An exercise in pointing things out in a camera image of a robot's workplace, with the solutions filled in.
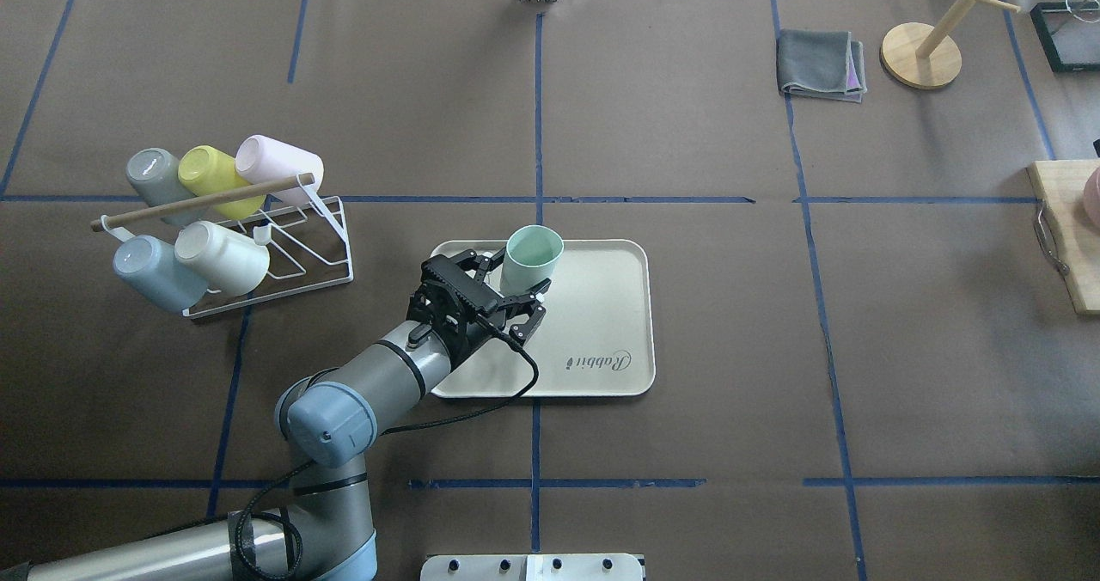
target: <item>round wooden base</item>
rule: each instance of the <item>round wooden base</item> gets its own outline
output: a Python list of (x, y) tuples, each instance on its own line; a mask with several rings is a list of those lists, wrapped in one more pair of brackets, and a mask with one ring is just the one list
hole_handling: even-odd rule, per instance
[(882, 67), (894, 78), (915, 88), (939, 88), (955, 80), (963, 69), (963, 55), (952, 37), (944, 37), (927, 59), (916, 57), (924, 37), (932, 33), (924, 22), (895, 25), (882, 40)]

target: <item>mug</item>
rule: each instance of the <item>mug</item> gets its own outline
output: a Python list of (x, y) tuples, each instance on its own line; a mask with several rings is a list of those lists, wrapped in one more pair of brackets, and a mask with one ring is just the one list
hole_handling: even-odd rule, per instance
[[(179, 182), (199, 196), (216, 195), (223, 190), (243, 188), (249, 183), (237, 174), (232, 155), (200, 145), (184, 154), (179, 160)], [(216, 205), (213, 208), (230, 220), (242, 220), (255, 213), (264, 205), (264, 196), (244, 198), (241, 201)]]
[(176, 261), (170, 245), (152, 235), (123, 241), (114, 251), (114, 273), (156, 306), (179, 314), (207, 292), (206, 278)]
[[(127, 162), (127, 180), (148, 206), (162, 206), (195, 198), (178, 178), (179, 161), (160, 147), (138, 151)], [(188, 226), (202, 218), (205, 209), (182, 211), (161, 220), (173, 226)]]
[[(306, 188), (316, 194), (324, 177), (324, 163), (318, 154), (263, 134), (249, 135), (241, 143), (241, 149), (237, 150), (237, 174), (250, 184), (274, 182), (276, 178), (294, 177), (302, 173), (314, 173), (314, 183)], [(301, 188), (278, 190), (272, 196), (293, 206), (309, 205), (309, 197)]]
[(546, 226), (524, 226), (504, 246), (501, 268), (501, 294), (519, 295), (546, 281), (553, 274), (558, 260), (565, 250), (565, 241)]
[(176, 238), (176, 261), (208, 279), (211, 288), (239, 296), (260, 286), (271, 253), (243, 233), (200, 220)]

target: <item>logo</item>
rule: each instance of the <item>logo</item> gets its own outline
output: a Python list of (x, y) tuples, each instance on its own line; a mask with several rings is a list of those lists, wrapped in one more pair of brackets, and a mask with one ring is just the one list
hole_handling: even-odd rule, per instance
[(609, 355), (592, 355), (587, 358), (570, 358), (565, 361), (565, 370), (601, 370), (605, 366), (613, 371), (625, 371), (630, 365), (630, 352), (625, 349), (617, 350)]

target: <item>blue joint cap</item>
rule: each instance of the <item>blue joint cap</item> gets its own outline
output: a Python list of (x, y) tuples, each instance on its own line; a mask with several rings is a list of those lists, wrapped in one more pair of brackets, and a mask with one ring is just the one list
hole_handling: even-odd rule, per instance
[(321, 382), (287, 412), (290, 437), (318, 463), (339, 468), (374, 443), (378, 421), (365, 398), (336, 382)]

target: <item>wooden cutting board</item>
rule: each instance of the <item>wooden cutting board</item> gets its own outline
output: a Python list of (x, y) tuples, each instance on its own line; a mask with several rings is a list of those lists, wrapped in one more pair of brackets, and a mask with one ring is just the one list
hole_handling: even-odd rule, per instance
[(1046, 201), (1044, 216), (1058, 259), (1069, 266), (1066, 286), (1081, 315), (1100, 315), (1100, 228), (1081, 204), (1085, 182), (1098, 167), (1100, 158), (1041, 161), (1027, 167), (1035, 196)]

